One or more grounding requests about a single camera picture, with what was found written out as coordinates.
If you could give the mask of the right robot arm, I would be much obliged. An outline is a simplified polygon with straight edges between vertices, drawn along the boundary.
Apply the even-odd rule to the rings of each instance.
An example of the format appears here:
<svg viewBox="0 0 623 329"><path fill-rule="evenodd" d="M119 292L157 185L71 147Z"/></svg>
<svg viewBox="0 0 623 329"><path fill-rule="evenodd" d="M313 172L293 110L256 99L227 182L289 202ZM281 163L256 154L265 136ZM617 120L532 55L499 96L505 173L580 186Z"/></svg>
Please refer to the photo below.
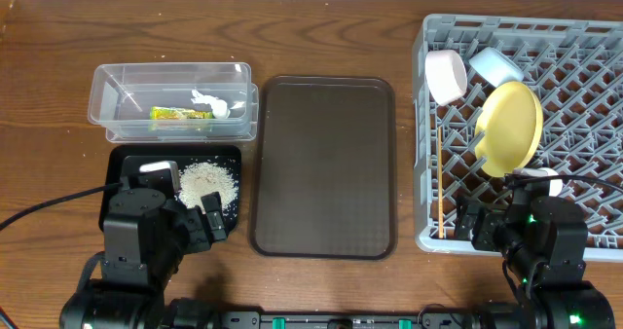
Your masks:
<svg viewBox="0 0 623 329"><path fill-rule="evenodd" d="M544 179L511 179L509 205L460 196L455 235L481 251L501 254L516 301L483 305L464 328L612 328L613 309L585 280L588 228L582 208L549 194Z"/></svg>

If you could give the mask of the pile of cooked rice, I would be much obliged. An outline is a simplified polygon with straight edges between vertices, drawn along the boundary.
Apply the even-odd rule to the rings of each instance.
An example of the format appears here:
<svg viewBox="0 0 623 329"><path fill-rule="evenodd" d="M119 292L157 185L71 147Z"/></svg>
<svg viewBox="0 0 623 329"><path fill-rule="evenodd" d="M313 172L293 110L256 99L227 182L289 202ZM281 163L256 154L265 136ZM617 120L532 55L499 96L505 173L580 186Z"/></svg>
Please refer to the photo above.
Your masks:
<svg viewBox="0 0 623 329"><path fill-rule="evenodd" d="M180 173L178 199L187 207L202 206L201 197L218 193L224 216L238 216L238 179L225 167L213 163L194 163Z"/></svg>

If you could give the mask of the small white green cup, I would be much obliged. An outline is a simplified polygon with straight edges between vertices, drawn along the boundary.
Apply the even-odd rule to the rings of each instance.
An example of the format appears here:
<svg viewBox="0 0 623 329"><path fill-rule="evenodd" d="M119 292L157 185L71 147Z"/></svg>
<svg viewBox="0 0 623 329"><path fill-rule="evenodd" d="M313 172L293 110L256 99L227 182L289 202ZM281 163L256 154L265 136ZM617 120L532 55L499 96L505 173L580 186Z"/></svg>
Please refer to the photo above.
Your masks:
<svg viewBox="0 0 623 329"><path fill-rule="evenodd" d="M516 182L523 185L541 184L550 197L557 197L563 190L565 183L559 173L549 167L515 168L513 176Z"/></svg>

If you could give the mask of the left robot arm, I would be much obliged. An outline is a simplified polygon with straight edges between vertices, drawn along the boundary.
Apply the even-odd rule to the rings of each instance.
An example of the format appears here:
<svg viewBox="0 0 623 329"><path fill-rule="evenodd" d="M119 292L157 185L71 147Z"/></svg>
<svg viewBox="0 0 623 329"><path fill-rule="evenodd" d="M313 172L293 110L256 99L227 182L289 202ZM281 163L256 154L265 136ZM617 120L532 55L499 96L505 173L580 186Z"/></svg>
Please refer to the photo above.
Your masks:
<svg viewBox="0 0 623 329"><path fill-rule="evenodd" d="M64 305L62 328L219 328L221 314L193 299L165 302L183 257L227 239L219 193L188 207L178 201L173 161L143 165L121 177L102 220L104 249L83 268Z"/></svg>

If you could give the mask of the green snack wrapper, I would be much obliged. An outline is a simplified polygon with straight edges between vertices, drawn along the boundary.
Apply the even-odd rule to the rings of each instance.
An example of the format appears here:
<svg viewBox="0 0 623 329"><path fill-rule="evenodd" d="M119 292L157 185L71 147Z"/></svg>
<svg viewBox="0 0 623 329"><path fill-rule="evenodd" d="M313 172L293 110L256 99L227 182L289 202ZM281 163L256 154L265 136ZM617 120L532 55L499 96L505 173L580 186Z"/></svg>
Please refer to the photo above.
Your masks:
<svg viewBox="0 0 623 329"><path fill-rule="evenodd" d="M150 110L151 120L206 120L212 119L210 111L199 111L178 107L153 106Z"/></svg>

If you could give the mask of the pink white bowl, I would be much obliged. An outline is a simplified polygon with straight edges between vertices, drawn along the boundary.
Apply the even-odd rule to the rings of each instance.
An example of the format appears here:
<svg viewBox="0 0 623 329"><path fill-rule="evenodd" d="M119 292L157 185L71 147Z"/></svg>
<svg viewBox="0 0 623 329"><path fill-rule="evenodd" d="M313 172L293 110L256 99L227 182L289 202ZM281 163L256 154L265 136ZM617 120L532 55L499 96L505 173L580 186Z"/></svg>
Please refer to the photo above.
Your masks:
<svg viewBox="0 0 623 329"><path fill-rule="evenodd" d="M424 74L430 94L440 106L466 94L466 69L459 54L453 50L429 52L424 60Z"/></svg>

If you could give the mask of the light blue bowl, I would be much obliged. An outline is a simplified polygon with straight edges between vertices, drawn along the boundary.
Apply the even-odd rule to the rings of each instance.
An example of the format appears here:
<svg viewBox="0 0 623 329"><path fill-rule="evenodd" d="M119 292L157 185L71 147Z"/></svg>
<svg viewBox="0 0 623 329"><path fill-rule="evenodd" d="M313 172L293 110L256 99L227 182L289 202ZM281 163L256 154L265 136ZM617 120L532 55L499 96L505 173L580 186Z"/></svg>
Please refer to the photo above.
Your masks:
<svg viewBox="0 0 623 329"><path fill-rule="evenodd" d="M524 73L508 56L486 47L468 60L470 66L488 83L497 88L509 82L522 82Z"/></svg>

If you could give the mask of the yellow plastic plate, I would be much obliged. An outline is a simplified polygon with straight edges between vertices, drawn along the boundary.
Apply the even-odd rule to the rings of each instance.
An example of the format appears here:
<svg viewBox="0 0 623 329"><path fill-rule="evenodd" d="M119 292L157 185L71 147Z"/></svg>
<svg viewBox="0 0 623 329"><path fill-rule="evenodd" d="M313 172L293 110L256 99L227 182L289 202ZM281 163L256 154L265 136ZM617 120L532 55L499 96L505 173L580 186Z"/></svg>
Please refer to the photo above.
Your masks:
<svg viewBox="0 0 623 329"><path fill-rule="evenodd" d="M523 168L533 157L543 131L539 99L525 84L507 82L485 101L475 133L482 138L475 146L481 169L491 177L503 177Z"/></svg>

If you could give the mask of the wooden chopstick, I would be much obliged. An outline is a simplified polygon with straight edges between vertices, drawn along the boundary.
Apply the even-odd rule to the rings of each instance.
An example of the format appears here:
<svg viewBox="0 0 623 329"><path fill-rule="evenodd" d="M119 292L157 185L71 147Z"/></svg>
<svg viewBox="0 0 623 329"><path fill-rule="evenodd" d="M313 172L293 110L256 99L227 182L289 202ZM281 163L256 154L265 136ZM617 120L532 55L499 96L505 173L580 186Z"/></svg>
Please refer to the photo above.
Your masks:
<svg viewBox="0 0 623 329"><path fill-rule="evenodd" d="M443 206L443 128L439 126L436 130L436 155L437 155L437 220L438 220L438 238L443 239L444 231L444 206Z"/></svg>

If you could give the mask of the white tissue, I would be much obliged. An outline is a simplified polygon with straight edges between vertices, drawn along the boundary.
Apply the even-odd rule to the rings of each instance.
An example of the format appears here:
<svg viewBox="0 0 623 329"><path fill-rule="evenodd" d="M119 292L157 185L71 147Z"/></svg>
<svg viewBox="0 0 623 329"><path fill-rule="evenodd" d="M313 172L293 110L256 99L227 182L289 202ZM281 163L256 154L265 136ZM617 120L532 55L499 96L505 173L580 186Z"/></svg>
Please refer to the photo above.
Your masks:
<svg viewBox="0 0 623 329"><path fill-rule="evenodd" d="M198 90L191 90L194 108L199 111L209 111L215 119L224 120L230 117L231 111L228 103L209 94L203 94Z"/></svg>

